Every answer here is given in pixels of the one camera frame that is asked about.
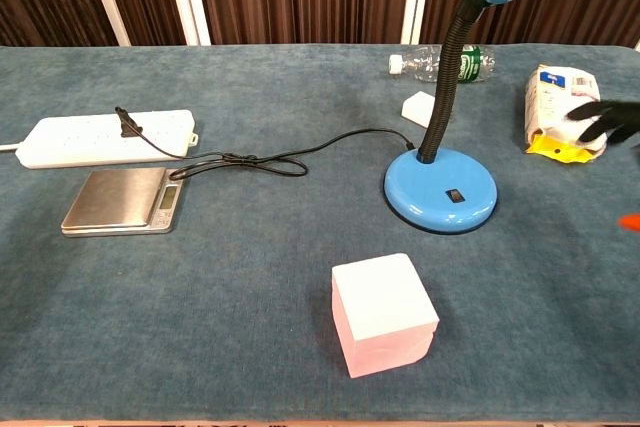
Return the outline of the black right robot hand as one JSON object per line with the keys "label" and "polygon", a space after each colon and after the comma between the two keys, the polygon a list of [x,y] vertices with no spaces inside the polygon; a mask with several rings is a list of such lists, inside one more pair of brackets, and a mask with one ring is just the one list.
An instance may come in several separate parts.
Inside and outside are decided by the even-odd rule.
{"label": "black right robot hand", "polygon": [[578,137],[581,143],[606,134],[609,145],[619,145],[639,133],[639,102],[591,101],[571,110],[566,118],[575,122],[596,118]]}

